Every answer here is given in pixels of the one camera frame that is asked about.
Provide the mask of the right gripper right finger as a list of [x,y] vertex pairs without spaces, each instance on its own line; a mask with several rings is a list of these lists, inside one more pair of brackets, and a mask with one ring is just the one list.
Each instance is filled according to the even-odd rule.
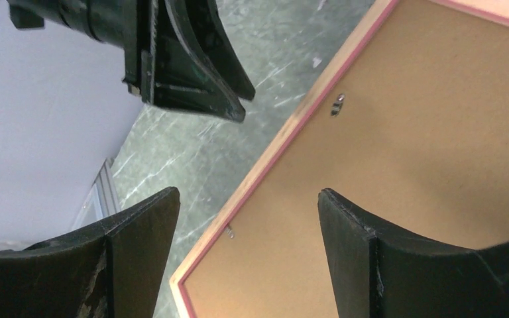
[[317,206],[340,317],[509,317],[509,242],[432,240],[329,188]]

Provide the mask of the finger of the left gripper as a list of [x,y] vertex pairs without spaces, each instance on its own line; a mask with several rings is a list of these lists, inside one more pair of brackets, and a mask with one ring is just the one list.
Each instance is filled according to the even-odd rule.
[[240,63],[214,0],[186,0],[186,10],[202,51],[223,81],[241,99],[254,99],[256,89]]
[[185,1],[159,1],[155,31],[153,105],[243,122],[243,99],[202,51]]

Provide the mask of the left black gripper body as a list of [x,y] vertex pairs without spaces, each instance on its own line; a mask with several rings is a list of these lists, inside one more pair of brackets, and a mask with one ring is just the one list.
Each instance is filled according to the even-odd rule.
[[150,1],[17,0],[7,4],[18,30],[42,29],[53,22],[122,49],[123,83],[129,93],[152,103]]

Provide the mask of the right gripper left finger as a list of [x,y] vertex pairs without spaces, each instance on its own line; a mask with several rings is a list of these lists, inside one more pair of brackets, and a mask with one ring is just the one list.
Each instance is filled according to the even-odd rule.
[[167,187],[70,233],[0,251],[0,317],[152,317],[180,210]]

